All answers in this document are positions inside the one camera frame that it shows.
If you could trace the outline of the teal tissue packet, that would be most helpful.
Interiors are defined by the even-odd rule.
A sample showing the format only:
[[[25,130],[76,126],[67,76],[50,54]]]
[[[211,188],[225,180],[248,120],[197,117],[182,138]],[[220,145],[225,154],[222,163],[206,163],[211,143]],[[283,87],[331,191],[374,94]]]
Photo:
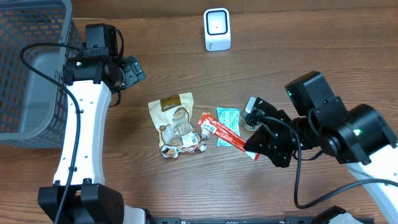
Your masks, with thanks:
[[[217,111],[218,121],[239,136],[240,110],[236,108],[217,107],[216,111]]]

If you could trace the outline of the red snack bar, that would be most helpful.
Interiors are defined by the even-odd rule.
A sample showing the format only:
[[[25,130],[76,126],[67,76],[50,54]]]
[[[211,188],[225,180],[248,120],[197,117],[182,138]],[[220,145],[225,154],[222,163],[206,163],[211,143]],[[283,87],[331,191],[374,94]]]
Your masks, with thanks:
[[[211,134],[214,134],[218,138],[221,138],[222,140],[230,143],[234,147],[238,148],[240,151],[245,152],[254,161],[257,161],[259,159],[259,153],[249,152],[244,149],[246,141],[241,136],[220,123],[211,114],[203,113],[200,120],[198,121],[198,125],[202,129],[209,131]]]

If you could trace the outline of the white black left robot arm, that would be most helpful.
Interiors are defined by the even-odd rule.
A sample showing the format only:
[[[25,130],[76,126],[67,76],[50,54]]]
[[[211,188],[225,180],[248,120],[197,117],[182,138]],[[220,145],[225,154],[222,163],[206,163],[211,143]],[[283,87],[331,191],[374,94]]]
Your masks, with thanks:
[[[78,50],[63,69],[68,112],[62,155],[38,203],[54,223],[145,224],[145,209],[125,205],[122,194],[105,185],[102,156],[112,95],[146,75],[135,56],[124,57],[123,36],[114,26],[87,25]]]

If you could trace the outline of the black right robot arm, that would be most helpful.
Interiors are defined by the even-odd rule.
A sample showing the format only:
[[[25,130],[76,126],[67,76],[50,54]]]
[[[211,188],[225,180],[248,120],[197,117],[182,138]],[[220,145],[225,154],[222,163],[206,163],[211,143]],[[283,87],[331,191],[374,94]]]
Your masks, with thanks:
[[[304,150],[319,147],[334,157],[355,177],[309,203],[310,208],[347,190],[363,186],[386,220],[397,222],[397,136],[383,116],[372,106],[361,104],[346,109],[331,90],[322,73],[312,71],[285,86],[298,117],[262,98],[250,98],[242,112],[242,122],[253,135],[244,149],[267,156],[276,167],[286,168],[292,159],[302,162]]]

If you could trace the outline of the white snack wrapper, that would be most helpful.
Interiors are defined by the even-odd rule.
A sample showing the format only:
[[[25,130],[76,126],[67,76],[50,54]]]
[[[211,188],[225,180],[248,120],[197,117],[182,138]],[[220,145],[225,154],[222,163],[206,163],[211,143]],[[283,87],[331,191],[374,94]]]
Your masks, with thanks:
[[[165,158],[207,150],[205,140],[190,124],[193,104],[190,92],[148,103],[150,117],[159,134],[160,152]]]

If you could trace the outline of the orange white snack packet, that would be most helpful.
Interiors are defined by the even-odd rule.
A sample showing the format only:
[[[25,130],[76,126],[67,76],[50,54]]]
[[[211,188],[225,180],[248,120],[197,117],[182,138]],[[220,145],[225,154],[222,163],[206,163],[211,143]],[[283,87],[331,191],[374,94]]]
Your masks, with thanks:
[[[210,132],[207,129],[201,128],[201,137],[207,141],[210,139]]]

